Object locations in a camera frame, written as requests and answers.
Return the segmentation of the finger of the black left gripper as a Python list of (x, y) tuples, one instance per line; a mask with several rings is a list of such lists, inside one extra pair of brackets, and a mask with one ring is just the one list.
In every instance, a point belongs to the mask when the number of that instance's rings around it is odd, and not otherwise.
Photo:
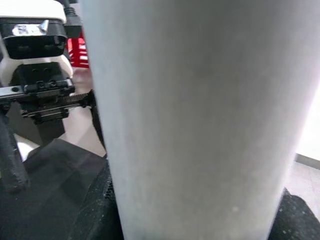
[(0, 113), (0, 175), (5, 190), (18, 193), (30, 180), (7, 116)]
[(99, 110), (96, 102), (96, 97), (94, 91), (91, 89), (86, 96), (86, 101), (90, 107), (92, 124), (98, 136), (98, 139), (105, 150), (105, 156), (107, 156), (107, 149), (104, 141), (103, 131), (100, 122)]

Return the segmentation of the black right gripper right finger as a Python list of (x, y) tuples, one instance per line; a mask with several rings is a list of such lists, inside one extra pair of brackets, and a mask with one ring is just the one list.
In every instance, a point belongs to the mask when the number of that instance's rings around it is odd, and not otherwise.
[(320, 221), (299, 196), (283, 191), (269, 240), (318, 240)]

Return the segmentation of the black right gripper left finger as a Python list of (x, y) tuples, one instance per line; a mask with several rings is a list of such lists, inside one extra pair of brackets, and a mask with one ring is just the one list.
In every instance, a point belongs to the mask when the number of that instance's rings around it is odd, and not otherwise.
[(74, 222), (76, 240), (122, 240), (123, 232), (109, 163), (89, 186)]

